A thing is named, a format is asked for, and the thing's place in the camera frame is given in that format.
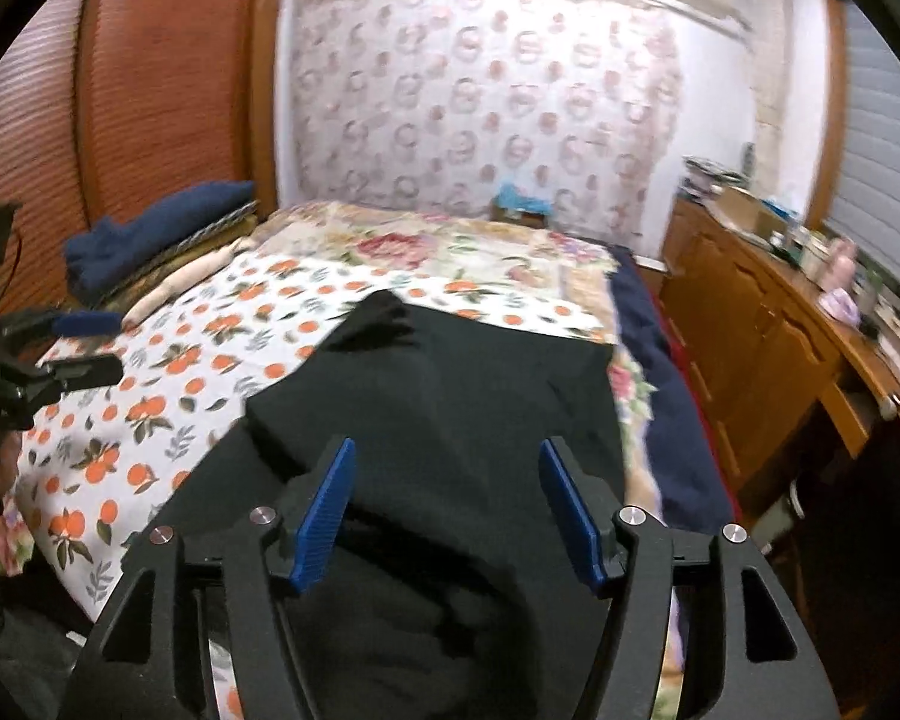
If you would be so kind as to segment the black printed t-shirt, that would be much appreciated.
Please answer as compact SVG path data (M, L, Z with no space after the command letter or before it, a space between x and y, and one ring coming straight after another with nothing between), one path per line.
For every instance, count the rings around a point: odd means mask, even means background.
M613 359L370 294L247 401L159 522L227 527L349 437L356 483L328 574L286 608L318 713L571 717L606 608L572 569L538 455L559 437L621 491Z

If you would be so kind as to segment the orange print white sheet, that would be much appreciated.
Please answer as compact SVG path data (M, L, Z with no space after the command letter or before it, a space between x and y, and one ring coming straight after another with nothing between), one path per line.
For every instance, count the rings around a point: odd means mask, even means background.
M409 280L373 266L245 255L119 337L123 379L41 410L23 438L11 500L35 552L6 590L68 624L99 617L131 544L160 525L162 507L247 401L297 371L370 294L580 340L414 301L398 288Z

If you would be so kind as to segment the navy blue bed cover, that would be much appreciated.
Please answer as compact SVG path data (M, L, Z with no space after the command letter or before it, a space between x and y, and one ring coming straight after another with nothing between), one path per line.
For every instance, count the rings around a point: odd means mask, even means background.
M634 255L611 245L617 270L608 278L622 344L650 385L652 419L645 429L650 472L662 498L663 520L686 532L715 535L735 518L701 411L673 359L668 333Z

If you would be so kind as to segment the folded navy blue cloth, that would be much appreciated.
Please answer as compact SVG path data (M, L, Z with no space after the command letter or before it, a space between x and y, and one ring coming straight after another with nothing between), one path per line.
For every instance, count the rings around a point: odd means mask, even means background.
M155 255L253 200L253 182L206 182L157 200L127 223L102 218L64 243L69 291L84 304L97 302Z

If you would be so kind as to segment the floral beige bed blanket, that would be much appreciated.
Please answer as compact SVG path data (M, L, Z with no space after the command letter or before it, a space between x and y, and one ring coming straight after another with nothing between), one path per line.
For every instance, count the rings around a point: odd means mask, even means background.
M514 223L308 202L269 216L251 234L261 254L372 265L411 280L414 301L473 309L483 322L553 330L611 348L608 376L621 422L624 500L656 517L663 500L647 431L655 387L631 355L608 278L617 260L598 244Z

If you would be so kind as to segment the long wooden sideboard cabinet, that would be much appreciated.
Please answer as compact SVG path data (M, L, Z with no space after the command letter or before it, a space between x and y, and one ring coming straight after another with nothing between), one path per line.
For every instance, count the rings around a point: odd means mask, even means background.
M900 383L862 333L818 307L811 281L689 200L674 202L662 257L663 319L746 518L816 463L866 449L900 484Z

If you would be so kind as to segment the box with blue cloth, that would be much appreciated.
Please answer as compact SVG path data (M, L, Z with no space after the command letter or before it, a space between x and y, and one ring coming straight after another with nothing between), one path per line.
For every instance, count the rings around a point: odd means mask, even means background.
M546 229L551 218L551 205L546 200L530 197L514 184L502 184L491 202L491 220L518 224L532 229Z

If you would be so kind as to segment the pink tissue pack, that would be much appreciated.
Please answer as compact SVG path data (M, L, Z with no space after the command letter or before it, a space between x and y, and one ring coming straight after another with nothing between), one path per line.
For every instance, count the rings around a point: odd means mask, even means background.
M821 294L818 307L834 322L845 327L857 328L860 325L859 306L845 288L831 289Z

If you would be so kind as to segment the cardboard box on cabinet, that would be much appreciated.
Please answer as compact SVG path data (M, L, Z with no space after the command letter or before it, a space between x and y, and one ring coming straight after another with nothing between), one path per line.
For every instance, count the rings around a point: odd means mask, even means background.
M722 187L713 195L710 211L731 231L751 234L764 241L769 241L775 232L784 234L787 231L784 216L777 215L763 200L733 185Z

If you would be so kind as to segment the wooden louvered wardrobe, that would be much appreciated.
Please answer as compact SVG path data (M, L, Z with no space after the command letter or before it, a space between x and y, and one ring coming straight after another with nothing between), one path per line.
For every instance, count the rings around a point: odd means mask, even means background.
M0 60L0 309L61 301L66 241L211 181L278 206L279 0L45 0Z

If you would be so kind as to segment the pink thermos jug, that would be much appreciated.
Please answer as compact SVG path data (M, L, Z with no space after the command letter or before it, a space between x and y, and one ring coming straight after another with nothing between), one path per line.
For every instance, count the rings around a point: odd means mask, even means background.
M836 289L847 289L854 281L857 268L857 244L847 238L834 238L827 249L826 268L821 275L818 286L825 293Z

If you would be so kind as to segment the grey window roller blind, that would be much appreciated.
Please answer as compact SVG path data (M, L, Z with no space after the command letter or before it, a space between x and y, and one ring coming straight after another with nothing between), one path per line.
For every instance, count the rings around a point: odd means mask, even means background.
M900 284L900 61L854 2L844 15L844 151L827 224Z

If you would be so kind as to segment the circle pattern lace curtain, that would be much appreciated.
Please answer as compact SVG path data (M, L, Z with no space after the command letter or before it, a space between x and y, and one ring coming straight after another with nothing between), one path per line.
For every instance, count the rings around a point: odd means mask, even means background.
M309 200L486 215L506 188L631 245L683 91L650 0L290 0Z

